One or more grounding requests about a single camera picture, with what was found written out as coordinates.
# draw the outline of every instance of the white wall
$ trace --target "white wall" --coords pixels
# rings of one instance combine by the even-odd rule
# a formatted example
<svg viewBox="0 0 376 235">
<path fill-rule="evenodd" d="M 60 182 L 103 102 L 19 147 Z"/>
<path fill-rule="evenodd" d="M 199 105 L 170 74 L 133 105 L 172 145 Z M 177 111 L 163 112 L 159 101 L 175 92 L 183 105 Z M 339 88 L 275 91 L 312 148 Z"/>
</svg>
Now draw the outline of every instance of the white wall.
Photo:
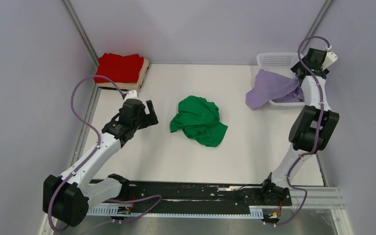
<svg viewBox="0 0 376 235">
<path fill-rule="evenodd" d="M 70 163 L 81 127 L 71 91 L 91 70 L 60 1 L 0 1 L 0 235 L 38 232 L 43 181 Z"/>
<path fill-rule="evenodd" d="M 376 0 L 337 0 L 316 34 L 340 56 L 326 91 L 341 119 L 320 161 L 355 234 L 376 234 Z"/>
<path fill-rule="evenodd" d="M 71 0 L 98 56 L 153 63 L 256 64 L 290 52 L 325 0 Z"/>
</svg>

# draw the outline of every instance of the red cloth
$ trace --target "red cloth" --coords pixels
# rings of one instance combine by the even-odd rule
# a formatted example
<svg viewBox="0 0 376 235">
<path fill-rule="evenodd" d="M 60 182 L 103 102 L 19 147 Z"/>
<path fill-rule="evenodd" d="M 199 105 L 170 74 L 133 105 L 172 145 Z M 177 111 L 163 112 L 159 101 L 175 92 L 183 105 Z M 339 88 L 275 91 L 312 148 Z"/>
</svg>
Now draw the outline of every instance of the red cloth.
<svg viewBox="0 0 376 235">
<path fill-rule="evenodd" d="M 143 57 L 138 54 L 121 56 L 112 53 L 104 53 L 99 58 L 100 65 L 96 75 L 103 75 L 114 82 L 136 83 L 139 79 L 139 71 L 143 65 Z M 107 82 L 103 78 L 94 78 L 96 83 Z"/>
</svg>

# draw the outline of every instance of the white laundry basket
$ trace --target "white laundry basket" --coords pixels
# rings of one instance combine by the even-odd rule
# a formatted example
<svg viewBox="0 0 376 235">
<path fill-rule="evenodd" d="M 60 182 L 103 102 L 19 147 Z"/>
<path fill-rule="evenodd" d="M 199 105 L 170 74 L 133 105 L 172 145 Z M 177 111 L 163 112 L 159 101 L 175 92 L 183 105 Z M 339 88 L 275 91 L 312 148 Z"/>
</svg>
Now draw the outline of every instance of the white laundry basket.
<svg viewBox="0 0 376 235">
<path fill-rule="evenodd" d="M 295 74 L 290 70 L 296 63 L 299 62 L 297 52 L 279 52 L 279 53 L 262 53 L 257 55 L 257 64 L 260 69 L 275 72 L 280 75 L 294 78 Z M 285 107 L 303 107 L 304 102 L 291 103 L 276 103 L 269 100 L 271 108 L 285 108 Z"/>
</svg>

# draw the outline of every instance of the purple cloth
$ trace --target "purple cloth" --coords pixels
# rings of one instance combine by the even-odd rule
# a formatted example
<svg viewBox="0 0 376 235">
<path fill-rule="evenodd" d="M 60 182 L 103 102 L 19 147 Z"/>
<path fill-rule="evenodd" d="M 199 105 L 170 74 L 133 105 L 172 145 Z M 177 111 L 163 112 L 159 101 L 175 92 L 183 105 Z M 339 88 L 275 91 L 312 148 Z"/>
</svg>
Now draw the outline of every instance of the purple cloth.
<svg viewBox="0 0 376 235">
<path fill-rule="evenodd" d="M 280 74 L 259 70 L 254 88 L 246 94 L 246 104 L 257 109 L 273 100 L 276 103 L 303 102 L 303 92 L 297 78 L 288 78 Z"/>
</svg>

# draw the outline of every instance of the crumpled green cloth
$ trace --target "crumpled green cloth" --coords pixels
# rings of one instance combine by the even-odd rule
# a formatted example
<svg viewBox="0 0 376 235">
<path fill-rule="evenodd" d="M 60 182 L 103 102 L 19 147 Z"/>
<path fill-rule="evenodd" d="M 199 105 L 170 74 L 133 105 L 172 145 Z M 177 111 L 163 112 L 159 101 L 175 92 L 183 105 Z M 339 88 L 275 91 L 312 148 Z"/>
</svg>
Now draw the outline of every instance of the crumpled green cloth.
<svg viewBox="0 0 376 235">
<path fill-rule="evenodd" d="M 207 147 L 217 147 L 228 126 L 220 122 L 220 113 L 214 102 L 188 96 L 178 104 L 178 113 L 170 123 L 170 130 L 182 130 L 186 137 Z"/>
</svg>

